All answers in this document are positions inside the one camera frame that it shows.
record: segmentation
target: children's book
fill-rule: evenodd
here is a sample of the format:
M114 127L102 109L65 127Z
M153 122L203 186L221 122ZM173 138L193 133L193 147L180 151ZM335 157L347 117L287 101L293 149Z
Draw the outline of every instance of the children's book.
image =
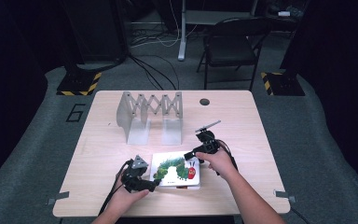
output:
M200 188L200 162L196 157L185 160L185 151L153 154L150 180L160 179L160 187Z

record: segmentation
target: gray carpet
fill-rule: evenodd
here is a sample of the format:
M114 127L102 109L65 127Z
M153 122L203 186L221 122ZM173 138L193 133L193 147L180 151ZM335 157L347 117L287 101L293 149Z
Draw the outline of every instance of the gray carpet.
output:
M292 207L310 223L358 223L358 177L343 159L324 120L324 112L312 87L301 77L304 97L268 96L261 72L279 72L289 44L287 35L271 35L262 50L253 94L266 129L283 184L297 198ZM178 43L132 48L133 56L150 63L180 90L203 88L203 74L195 71L202 53L201 38L187 43L186 60L177 61ZM89 64L97 67L102 64ZM216 69L216 74L227 70ZM91 96L58 96L56 88L65 71L46 74L48 91L33 122L0 170L0 223L59 223L47 198L59 192L77 139L90 109ZM172 86L155 75L164 89ZM247 84L214 84L212 89L246 89ZM96 91L153 90L145 72L130 59L103 72ZM74 104L84 113L79 122L65 122ZM282 215L287 223L305 223L293 211ZM62 223L90 223L93 218L66 218Z

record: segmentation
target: desk leg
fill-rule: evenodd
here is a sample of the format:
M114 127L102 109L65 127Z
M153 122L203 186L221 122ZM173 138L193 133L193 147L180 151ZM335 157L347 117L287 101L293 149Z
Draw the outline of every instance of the desk leg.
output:
M184 61L185 53L186 53L186 0L183 0L182 3L182 31L181 32L182 32L182 36L180 40L178 60Z
M258 0L254 0L254 2L252 3L251 16L255 15L255 9L257 8L257 3Z

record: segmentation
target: small round object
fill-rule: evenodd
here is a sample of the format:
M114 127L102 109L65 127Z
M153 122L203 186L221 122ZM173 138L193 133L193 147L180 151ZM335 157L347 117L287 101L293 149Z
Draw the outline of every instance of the small round object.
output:
M200 104L201 105L209 105L210 101L208 99L202 98L200 99Z

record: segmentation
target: desk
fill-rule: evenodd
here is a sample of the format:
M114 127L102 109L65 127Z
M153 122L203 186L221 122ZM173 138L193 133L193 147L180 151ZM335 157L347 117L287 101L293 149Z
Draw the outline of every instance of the desk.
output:
M146 99L151 94L159 97L163 93L172 99L175 91L131 91L134 98L138 93L143 93ZM284 191L284 187L249 91L182 91L183 144L180 146L161 144L161 112L149 114L151 128L147 145L127 145L125 134L116 122L121 95L122 91L96 93L60 190L69 191L69 198L56 202L54 216L96 217L125 161L139 154L149 163L143 176L148 179L153 153L190 151L200 146L195 131L219 119L221 122L209 130L228 144L241 174L278 213L289 212L288 200L274 195L275 189ZM211 103L201 105L201 98ZM156 187L125 217L239 214L228 184L207 166L205 162L200 168L200 189Z
M186 54L186 24L215 25L230 18L251 17L255 14L258 0L253 0L250 12L197 11L186 10L186 0L182 3L182 36L179 47L178 60L183 61Z

